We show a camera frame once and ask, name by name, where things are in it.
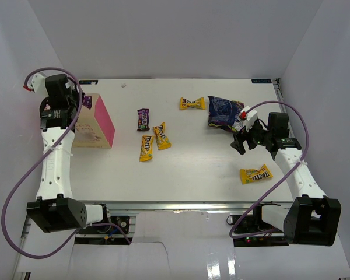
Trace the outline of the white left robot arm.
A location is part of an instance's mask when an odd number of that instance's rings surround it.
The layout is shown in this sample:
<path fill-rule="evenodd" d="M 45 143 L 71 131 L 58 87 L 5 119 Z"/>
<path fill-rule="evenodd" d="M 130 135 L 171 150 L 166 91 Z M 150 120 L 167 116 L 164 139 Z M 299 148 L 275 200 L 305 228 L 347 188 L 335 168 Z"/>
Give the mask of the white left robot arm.
<path fill-rule="evenodd" d="M 84 204 L 72 195 L 71 149 L 82 100 L 75 82 L 66 74 L 45 76 L 38 72 L 30 88 L 46 95 L 39 108 L 45 158 L 36 199 L 27 204 L 27 215 L 45 233 L 89 225 L 100 233 L 107 232 L 112 220 L 104 206 Z"/>

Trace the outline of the beige and pink paper bag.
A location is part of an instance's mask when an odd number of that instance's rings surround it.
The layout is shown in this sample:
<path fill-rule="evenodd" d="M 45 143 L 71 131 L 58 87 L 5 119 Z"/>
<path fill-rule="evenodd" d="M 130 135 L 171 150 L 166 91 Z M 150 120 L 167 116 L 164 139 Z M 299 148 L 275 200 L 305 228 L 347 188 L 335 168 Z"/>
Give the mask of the beige and pink paper bag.
<path fill-rule="evenodd" d="M 82 106 L 75 125 L 73 148 L 111 149 L 114 141 L 115 127 L 101 95 L 88 94 L 92 98 L 92 107 Z"/>

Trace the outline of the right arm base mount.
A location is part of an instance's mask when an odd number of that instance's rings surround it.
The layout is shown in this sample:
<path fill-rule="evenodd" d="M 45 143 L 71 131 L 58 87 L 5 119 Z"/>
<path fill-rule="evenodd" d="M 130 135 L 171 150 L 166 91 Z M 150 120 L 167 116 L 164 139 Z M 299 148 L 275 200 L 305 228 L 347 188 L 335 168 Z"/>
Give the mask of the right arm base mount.
<path fill-rule="evenodd" d="M 284 238 L 284 234 L 280 230 L 275 230 L 272 233 L 264 233 L 265 230 L 272 229 L 272 226 L 266 223 L 256 222 L 253 215 L 247 215 L 241 223 L 235 228 L 234 235 L 243 235 L 248 233 L 258 232 L 258 235 L 244 237 L 242 239 L 234 239 L 235 248 L 250 248 L 250 247 L 282 247 L 289 246 Z"/>

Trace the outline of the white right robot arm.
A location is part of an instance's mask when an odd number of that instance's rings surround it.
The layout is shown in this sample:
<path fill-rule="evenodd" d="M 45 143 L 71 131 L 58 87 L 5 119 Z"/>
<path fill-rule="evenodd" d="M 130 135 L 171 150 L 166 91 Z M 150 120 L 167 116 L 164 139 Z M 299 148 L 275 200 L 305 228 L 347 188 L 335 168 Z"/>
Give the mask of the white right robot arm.
<path fill-rule="evenodd" d="M 290 208 L 274 202 L 259 202 L 253 209 L 252 227 L 258 233 L 281 231 L 289 244 L 332 246 L 341 216 L 339 200 L 329 198 L 313 178 L 304 151 L 297 139 L 289 137 L 289 117 L 271 112 L 263 127 L 255 110 L 246 107 L 240 114 L 243 127 L 234 133 L 231 146 L 241 155 L 263 146 L 282 171 L 293 199 Z"/>

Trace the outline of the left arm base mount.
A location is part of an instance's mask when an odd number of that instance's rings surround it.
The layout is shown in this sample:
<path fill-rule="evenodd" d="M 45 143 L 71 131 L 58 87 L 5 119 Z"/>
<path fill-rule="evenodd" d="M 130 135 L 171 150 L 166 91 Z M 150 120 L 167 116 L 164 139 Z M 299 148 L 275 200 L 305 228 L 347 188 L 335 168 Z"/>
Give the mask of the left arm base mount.
<path fill-rule="evenodd" d="M 130 217 L 108 215 L 101 222 L 94 223 L 80 230 L 75 237 L 75 244 L 115 246 L 130 245 Z"/>

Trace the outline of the small purple candy packet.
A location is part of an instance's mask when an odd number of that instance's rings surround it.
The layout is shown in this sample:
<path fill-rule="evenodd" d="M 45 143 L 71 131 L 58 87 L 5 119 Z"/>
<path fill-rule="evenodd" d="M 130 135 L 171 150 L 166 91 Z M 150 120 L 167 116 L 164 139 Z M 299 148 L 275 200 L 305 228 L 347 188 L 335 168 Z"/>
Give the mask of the small purple candy packet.
<path fill-rule="evenodd" d="M 82 105 L 90 110 L 92 108 L 92 105 L 93 105 L 92 97 L 88 96 L 84 93 L 82 95 Z"/>

